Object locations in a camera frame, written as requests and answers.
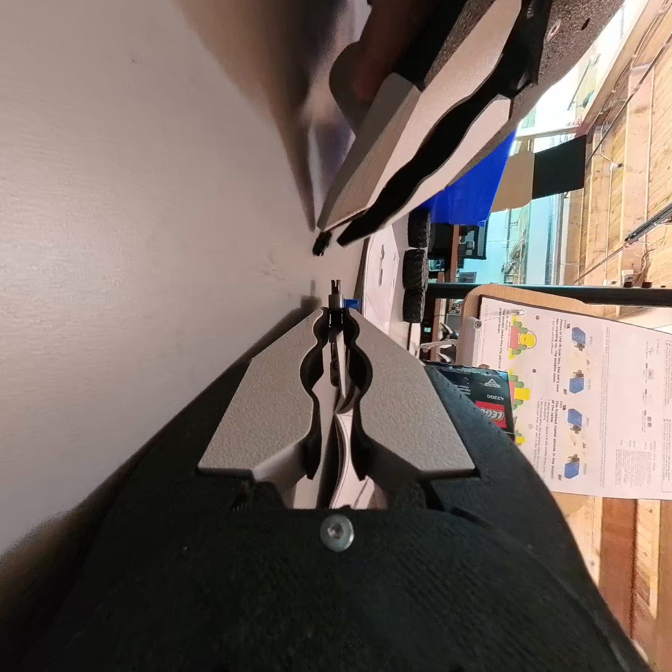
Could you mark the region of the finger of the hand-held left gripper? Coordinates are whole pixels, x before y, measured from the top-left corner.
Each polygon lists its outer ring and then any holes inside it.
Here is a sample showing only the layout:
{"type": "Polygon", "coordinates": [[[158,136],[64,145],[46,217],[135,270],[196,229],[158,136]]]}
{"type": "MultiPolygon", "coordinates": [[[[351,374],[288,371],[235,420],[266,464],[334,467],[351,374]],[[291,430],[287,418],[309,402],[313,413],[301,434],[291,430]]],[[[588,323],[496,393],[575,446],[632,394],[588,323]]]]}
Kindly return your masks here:
{"type": "MultiPolygon", "coordinates": [[[[468,126],[494,96],[485,84],[476,90],[476,80],[457,74],[454,62],[463,61],[465,47],[451,59],[424,91],[410,76],[391,72],[370,105],[356,101],[351,89],[354,45],[338,57],[331,72],[331,88],[343,113],[353,126],[355,139],[343,160],[317,220],[320,231],[345,228],[372,206],[386,182],[407,164],[433,129],[453,110],[466,104],[462,116],[468,126]]],[[[517,125],[521,113],[511,113],[509,121],[478,154],[486,155],[517,125]]]]}
{"type": "Polygon", "coordinates": [[[469,166],[509,121],[511,100],[492,99],[465,126],[466,104],[449,113],[415,156],[388,180],[374,204],[339,236],[339,245],[366,239],[441,192],[469,166]]]}

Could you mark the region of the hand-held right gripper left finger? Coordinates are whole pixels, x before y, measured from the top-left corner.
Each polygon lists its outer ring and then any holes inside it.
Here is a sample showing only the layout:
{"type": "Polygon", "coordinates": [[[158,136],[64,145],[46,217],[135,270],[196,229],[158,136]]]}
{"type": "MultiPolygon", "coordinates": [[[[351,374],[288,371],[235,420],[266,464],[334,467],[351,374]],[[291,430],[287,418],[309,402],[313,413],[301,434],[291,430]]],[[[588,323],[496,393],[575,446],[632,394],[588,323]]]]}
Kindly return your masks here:
{"type": "Polygon", "coordinates": [[[329,316],[317,308],[249,361],[199,474],[271,484],[293,509],[321,504],[329,461],[329,316]]]}

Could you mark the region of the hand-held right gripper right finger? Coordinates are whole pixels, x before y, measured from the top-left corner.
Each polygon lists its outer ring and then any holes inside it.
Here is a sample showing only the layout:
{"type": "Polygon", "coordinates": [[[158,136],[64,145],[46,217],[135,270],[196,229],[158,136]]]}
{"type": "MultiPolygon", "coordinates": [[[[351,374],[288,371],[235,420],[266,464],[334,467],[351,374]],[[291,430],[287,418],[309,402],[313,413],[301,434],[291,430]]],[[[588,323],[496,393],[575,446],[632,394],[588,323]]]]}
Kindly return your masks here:
{"type": "Polygon", "coordinates": [[[342,506],[375,490],[477,474],[425,366],[351,308],[342,310],[342,506]]]}

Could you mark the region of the grey beam with blue pin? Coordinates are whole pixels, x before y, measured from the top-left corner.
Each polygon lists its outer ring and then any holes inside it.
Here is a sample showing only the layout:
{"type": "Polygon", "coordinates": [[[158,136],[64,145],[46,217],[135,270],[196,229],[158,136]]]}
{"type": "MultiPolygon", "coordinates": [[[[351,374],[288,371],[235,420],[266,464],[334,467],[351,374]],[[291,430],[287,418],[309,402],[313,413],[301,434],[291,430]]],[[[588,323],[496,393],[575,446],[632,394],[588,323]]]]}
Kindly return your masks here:
{"type": "Polygon", "coordinates": [[[347,309],[359,309],[358,299],[344,298],[341,292],[341,281],[331,281],[331,292],[327,308],[328,337],[331,354],[330,380],[337,389],[339,399],[345,402],[348,398],[348,351],[343,331],[344,315],[347,309]]]}

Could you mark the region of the white desk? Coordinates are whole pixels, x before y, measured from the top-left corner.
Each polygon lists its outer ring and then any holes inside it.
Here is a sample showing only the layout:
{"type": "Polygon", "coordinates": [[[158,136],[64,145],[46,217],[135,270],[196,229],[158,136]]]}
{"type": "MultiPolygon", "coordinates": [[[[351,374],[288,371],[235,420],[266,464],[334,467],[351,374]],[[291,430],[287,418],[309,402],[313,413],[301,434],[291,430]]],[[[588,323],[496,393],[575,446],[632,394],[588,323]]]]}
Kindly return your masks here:
{"type": "Polygon", "coordinates": [[[1,2],[1,553],[232,363],[352,293],[314,257],[366,1],[1,2]]]}

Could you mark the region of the person's left hand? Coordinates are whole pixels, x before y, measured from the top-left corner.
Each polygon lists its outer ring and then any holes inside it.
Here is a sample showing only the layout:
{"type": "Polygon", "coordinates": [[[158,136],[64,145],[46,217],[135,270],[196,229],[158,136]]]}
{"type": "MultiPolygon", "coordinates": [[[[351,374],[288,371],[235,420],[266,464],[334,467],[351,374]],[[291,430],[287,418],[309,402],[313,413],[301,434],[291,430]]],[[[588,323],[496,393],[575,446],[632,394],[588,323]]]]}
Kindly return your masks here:
{"type": "Polygon", "coordinates": [[[371,1],[354,45],[351,89],[370,105],[391,72],[417,82],[426,75],[454,27],[465,1],[371,1]]]}

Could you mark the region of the blue plastic bin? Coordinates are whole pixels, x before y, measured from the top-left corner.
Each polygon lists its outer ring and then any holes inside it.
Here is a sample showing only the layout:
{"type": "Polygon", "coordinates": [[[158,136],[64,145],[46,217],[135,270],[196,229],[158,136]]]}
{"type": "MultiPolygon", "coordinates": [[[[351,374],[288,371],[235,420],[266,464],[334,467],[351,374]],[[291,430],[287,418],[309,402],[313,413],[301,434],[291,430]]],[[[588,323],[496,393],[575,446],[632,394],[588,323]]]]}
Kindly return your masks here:
{"type": "Polygon", "coordinates": [[[485,226],[516,138],[512,131],[498,147],[450,186],[421,204],[437,224],[485,226]]]}

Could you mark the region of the pale wooden panel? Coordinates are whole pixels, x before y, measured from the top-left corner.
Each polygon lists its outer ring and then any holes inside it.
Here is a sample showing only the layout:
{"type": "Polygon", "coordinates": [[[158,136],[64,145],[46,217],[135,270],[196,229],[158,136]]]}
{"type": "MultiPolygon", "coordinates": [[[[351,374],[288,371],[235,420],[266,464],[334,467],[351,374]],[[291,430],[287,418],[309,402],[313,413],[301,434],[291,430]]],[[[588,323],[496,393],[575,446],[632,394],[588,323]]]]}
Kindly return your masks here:
{"type": "Polygon", "coordinates": [[[535,155],[522,150],[508,157],[491,213],[523,208],[532,200],[535,155]]]}

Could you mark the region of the black toy set box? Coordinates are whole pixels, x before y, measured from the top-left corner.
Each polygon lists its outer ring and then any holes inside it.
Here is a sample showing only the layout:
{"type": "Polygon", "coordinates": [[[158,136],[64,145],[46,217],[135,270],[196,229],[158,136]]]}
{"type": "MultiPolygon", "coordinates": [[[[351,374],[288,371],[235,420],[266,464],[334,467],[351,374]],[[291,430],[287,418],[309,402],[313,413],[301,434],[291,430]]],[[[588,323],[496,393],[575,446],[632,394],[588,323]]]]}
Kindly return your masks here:
{"type": "Polygon", "coordinates": [[[485,367],[427,362],[428,368],[437,370],[458,388],[493,424],[516,442],[513,417],[513,396],[509,375],[485,367]]]}

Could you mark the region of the black panel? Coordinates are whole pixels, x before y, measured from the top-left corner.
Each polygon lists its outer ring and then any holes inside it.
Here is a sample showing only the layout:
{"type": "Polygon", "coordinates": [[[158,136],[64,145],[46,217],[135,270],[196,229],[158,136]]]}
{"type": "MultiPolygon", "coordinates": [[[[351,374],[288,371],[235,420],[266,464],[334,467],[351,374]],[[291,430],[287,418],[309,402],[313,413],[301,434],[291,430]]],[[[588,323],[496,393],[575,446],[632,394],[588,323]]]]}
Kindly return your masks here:
{"type": "Polygon", "coordinates": [[[534,153],[532,199],[584,188],[586,136],[578,136],[534,153]]]}

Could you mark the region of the black metal bar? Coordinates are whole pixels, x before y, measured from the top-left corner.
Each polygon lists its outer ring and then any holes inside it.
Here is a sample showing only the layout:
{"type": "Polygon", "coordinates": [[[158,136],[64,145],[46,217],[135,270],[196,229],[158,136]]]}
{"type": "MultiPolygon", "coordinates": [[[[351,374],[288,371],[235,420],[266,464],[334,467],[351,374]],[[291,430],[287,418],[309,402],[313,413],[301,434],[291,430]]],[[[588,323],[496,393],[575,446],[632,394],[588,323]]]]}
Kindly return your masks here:
{"type": "Polygon", "coordinates": [[[670,308],[670,288],[624,288],[617,286],[529,285],[499,283],[430,283],[429,298],[463,300],[473,290],[485,290],[490,296],[494,290],[526,290],[550,296],[580,300],[588,305],[618,307],[670,308]]]}

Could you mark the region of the white plastic mount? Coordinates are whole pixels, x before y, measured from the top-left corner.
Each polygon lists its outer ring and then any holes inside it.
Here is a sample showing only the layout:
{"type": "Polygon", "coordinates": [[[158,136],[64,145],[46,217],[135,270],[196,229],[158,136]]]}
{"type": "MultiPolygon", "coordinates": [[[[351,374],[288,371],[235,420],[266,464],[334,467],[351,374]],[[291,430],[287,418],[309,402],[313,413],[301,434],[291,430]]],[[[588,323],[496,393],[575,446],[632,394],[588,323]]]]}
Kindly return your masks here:
{"type": "Polygon", "coordinates": [[[475,316],[463,317],[460,324],[458,343],[456,346],[456,363],[458,365],[477,366],[482,322],[475,316]]]}

